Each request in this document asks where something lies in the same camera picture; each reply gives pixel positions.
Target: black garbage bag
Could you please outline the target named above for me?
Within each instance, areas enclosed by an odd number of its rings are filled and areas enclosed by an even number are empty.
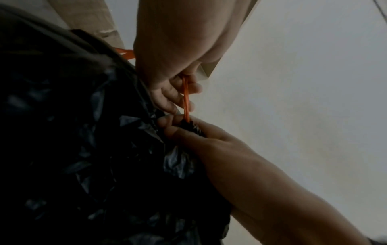
[[[230,204],[109,45],[0,6],[0,59],[13,243],[221,244]]]

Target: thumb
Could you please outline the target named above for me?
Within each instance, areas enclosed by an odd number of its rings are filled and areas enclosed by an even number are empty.
[[[203,148],[207,140],[193,132],[175,126],[166,127],[164,134],[168,139],[178,145],[184,146],[195,154]]]

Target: crumpled plastic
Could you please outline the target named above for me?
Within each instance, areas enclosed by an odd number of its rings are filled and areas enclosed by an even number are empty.
[[[164,138],[164,113],[109,45],[0,5],[0,59],[14,243],[221,244],[231,205]]]

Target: plastic bag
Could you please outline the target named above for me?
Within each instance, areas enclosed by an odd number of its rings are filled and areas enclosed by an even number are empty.
[[[221,244],[230,204],[110,46],[0,6],[0,54],[13,242]]]

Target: garbage bag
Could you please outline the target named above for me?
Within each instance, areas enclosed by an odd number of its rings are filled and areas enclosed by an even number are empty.
[[[164,113],[109,45],[1,5],[0,59],[14,243],[221,244],[230,204],[157,128]]]

